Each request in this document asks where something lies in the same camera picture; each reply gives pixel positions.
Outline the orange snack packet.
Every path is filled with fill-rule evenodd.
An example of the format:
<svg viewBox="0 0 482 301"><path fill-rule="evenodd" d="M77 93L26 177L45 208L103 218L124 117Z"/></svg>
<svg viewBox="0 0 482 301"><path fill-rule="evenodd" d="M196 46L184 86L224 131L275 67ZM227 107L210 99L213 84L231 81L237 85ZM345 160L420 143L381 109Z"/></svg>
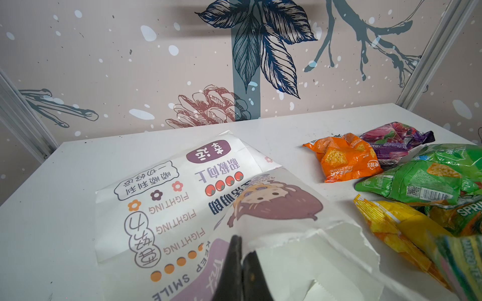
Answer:
<svg viewBox="0 0 482 301"><path fill-rule="evenodd" d="M303 147L316 154L327 183L366 178L383 172L372 146L352 133L313 140Z"/></svg>

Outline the purple candy packet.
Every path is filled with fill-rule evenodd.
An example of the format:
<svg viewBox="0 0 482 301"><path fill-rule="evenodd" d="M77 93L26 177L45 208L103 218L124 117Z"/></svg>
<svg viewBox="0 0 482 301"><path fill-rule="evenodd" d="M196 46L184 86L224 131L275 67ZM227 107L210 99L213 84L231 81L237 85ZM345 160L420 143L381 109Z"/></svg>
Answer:
<svg viewBox="0 0 482 301"><path fill-rule="evenodd" d="M374 149L382 169L394 167L412 149L435 141L433 131L420 132L401 122L391 122L372 129L360 138Z"/></svg>

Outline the green chips bag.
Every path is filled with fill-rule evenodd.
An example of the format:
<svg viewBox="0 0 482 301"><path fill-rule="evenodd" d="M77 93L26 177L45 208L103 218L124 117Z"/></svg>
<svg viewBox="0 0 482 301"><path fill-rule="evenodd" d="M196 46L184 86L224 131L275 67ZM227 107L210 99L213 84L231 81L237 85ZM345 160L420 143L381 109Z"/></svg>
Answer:
<svg viewBox="0 0 482 301"><path fill-rule="evenodd" d="M355 189L411 206L450 209L475 203L481 200L481 147L431 144L410 161L360 181Z"/></svg>

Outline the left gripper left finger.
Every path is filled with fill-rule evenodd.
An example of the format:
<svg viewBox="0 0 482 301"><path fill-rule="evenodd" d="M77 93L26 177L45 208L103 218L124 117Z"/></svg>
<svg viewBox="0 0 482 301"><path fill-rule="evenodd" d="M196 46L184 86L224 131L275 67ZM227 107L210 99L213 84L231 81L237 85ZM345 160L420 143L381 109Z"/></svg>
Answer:
<svg viewBox="0 0 482 301"><path fill-rule="evenodd" d="M217 289L212 301L241 301L242 285L242 238L234 235L231 238L225 264L222 269Z"/></svg>

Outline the white printed paper bag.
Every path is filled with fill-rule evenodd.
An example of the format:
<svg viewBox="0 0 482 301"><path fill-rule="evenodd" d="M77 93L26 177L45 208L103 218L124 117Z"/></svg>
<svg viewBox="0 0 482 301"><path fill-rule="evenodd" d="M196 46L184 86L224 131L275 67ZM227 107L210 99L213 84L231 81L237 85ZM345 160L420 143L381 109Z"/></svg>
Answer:
<svg viewBox="0 0 482 301"><path fill-rule="evenodd" d="M360 226L225 132L96 194L104 300L212 300L231 238L256 252L274 300L379 300Z"/></svg>

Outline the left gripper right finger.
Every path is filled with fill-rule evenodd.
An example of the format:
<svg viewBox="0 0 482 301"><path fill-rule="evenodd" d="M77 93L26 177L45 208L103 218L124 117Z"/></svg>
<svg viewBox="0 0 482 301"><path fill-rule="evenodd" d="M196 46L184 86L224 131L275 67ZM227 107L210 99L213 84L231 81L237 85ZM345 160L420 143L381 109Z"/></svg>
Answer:
<svg viewBox="0 0 482 301"><path fill-rule="evenodd" d="M242 263L244 301L273 301L256 252L249 253Z"/></svg>

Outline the yellow snack packet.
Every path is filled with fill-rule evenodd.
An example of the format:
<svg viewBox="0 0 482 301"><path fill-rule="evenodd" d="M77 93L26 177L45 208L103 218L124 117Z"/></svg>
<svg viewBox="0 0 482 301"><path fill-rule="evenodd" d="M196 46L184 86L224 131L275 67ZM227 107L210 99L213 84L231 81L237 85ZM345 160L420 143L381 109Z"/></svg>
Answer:
<svg viewBox="0 0 482 301"><path fill-rule="evenodd" d="M443 287L450 289L429 256L436 248L434 240L439 237L452 237L450 232L405 203L369 201L360 195L356 196L354 203L370 231L379 240Z"/></svg>

